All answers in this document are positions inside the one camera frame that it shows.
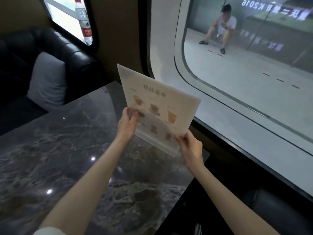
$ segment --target brown wall panel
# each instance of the brown wall panel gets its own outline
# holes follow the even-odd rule
[[[1,0],[0,33],[50,26],[48,16],[39,0]]]
[[[142,73],[137,0],[90,0],[99,35],[98,59],[119,80],[119,63]]]

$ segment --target menu card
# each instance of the menu card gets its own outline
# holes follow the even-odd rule
[[[175,135],[184,137],[201,99],[117,65],[127,106],[139,118],[135,135],[176,156]]]

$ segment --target plastic bottle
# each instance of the plastic bottle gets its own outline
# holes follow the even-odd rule
[[[84,5],[81,3],[81,0],[75,0],[75,12],[77,14],[81,31],[83,32],[84,40],[87,45],[91,45],[92,44],[92,31],[91,31],[87,11]]]

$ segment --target black leather seat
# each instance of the black leather seat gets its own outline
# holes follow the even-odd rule
[[[65,62],[67,91],[65,104],[110,81],[100,62],[81,51],[52,28],[32,28],[0,37],[0,135],[47,111],[27,97],[37,56],[45,51]]]

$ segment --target gray marble tabletop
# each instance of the gray marble tabletop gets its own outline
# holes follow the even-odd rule
[[[113,141],[126,106],[112,82],[0,137],[0,233],[32,234]],[[153,234],[193,179],[134,136],[86,234]]]

